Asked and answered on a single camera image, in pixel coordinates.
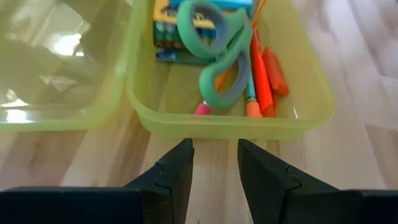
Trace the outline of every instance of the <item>marker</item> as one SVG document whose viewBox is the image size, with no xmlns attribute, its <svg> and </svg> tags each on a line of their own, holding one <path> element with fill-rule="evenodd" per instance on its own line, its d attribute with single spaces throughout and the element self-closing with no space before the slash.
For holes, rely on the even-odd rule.
<svg viewBox="0 0 398 224">
<path fill-rule="evenodd" d="M 248 101 L 246 103 L 246 116 L 252 118 L 261 118 L 260 105 L 256 99 L 256 91 L 254 89 L 253 74 L 250 74 L 248 87 L 246 88 L 246 96 Z"/>
<path fill-rule="evenodd" d="M 215 81 L 216 90 L 220 90 L 220 88 L 223 86 L 223 83 L 226 80 L 225 77 L 228 75 L 228 73 L 229 73 L 229 70 L 227 70 L 222 75 L 219 75 L 216 78 L 216 81 Z M 195 114 L 195 115 L 210 115 L 211 107 L 206 103 L 206 101 L 204 101 L 201 104 L 199 104 L 198 108 L 195 110 L 195 112 L 193 114 Z"/>
<path fill-rule="evenodd" d="M 261 46 L 259 45 L 259 41 L 257 39 L 256 29 L 254 30 L 250 47 L 256 96 L 260 104 L 260 111 L 262 114 L 264 114 L 267 113 L 267 110 L 272 109 L 272 95 L 266 65 L 261 57 Z"/>
<path fill-rule="evenodd" d="M 266 63 L 272 90 L 281 96 L 287 96 L 289 94 L 289 86 L 286 83 L 283 69 L 276 54 L 269 47 L 266 47 L 262 53 L 262 59 Z"/>
</svg>

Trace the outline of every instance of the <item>pen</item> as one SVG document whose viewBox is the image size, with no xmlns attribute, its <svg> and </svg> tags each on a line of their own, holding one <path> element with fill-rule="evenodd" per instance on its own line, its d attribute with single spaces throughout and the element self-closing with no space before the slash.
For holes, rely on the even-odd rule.
<svg viewBox="0 0 398 224">
<path fill-rule="evenodd" d="M 262 59 L 266 63 L 272 90 L 278 95 L 287 96 L 289 94 L 289 86 L 285 81 L 284 72 L 276 54 L 269 47 L 266 47 L 262 53 Z"/>
</svg>

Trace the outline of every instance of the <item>orange marker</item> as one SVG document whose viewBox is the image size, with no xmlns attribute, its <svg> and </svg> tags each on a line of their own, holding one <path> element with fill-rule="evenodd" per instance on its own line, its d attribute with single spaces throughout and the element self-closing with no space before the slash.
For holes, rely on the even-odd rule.
<svg viewBox="0 0 398 224">
<path fill-rule="evenodd" d="M 278 115 L 279 99 L 276 92 L 272 92 L 272 106 L 268 107 L 262 116 L 265 118 L 276 118 Z"/>
<path fill-rule="evenodd" d="M 267 69 L 261 57 L 261 46 L 257 39 L 257 30 L 251 41 L 251 65 L 254 77 L 254 86 L 256 87 L 257 101 L 260 104 L 261 113 L 268 114 L 268 110 L 272 109 L 272 95 L 268 80 Z"/>
<path fill-rule="evenodd" d="M 289 94 L 289 86 L 286 83 L 284 72 L 276 54 L 270 48 L 266 47 L 262 53 L 262 59 L 266 63 L 272 90 L 281 96 L 287 96 Z"/>
<path fill-rule="evenodd" d="M 246 116 L 251 118 L 262 118 L 259 103 L 256 101 L 248 101 L 246 103 Z"/>
</svg>

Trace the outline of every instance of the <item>scissor handle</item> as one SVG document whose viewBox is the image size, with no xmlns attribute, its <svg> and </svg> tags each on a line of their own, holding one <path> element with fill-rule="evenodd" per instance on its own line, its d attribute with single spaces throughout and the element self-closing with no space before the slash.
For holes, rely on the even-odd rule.
<svg viewBox="0 0 398 224">
<path fill-rule="evenodd" d="M 231 106 L 247 87 L 251 75 L 250 40 L 253 30 L 244 28 L 229 46 L 228 52 L 215 63 L 202 70 L 199 77 L 200 92 L 203 99 L 215 108 Z M 218 75 L 232 67 L 238 60 L 239 70 L 233 86 L 225 94 L 219 94 L 215 89 L 215 79 Z"/>
<path fill-rule="evenodd" d="M 216 39 L 211 45 L 205 44 L 195 28 L 193 15 L 199 12 L 213 22 L 216 29 Z M 240 9 L 230 15 L 210 1 L 189 0 L 181 3 L 177 13 L 177 28 L 182 42 L 195 56 L 202 59 L 214 59 L 222 54 L 238 31 L 248 20 L 245 9 Z"/>
</svg>

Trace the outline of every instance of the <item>transparent plastic container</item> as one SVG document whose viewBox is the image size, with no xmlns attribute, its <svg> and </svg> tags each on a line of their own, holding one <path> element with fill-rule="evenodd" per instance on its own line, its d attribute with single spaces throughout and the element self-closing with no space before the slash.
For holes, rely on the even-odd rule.
<svg viewBox="0 0 398 224">
<path fill-rule="evenodd" d="M 278 118 L 245 117 L 244 96 L 229 110 L 192 115 L 201 102 L 202 67 L 155 61 L 153 5 L 154 0 L 135 1 L 127 45 L 127 95 L 152 133 L 179 138 L 292 139 L 333 116 L 324 71 L 289 0 L 268 0 L 258 27 L 263 47 L 270 46 L 278 55 L 290 87 L 290 95 L 280 99 Z"/>
<path fill-rule="evenodd" d="M 0 130 L 86 129 L 125 84 L 125 0 L 0 1 Z"/>
</svg>

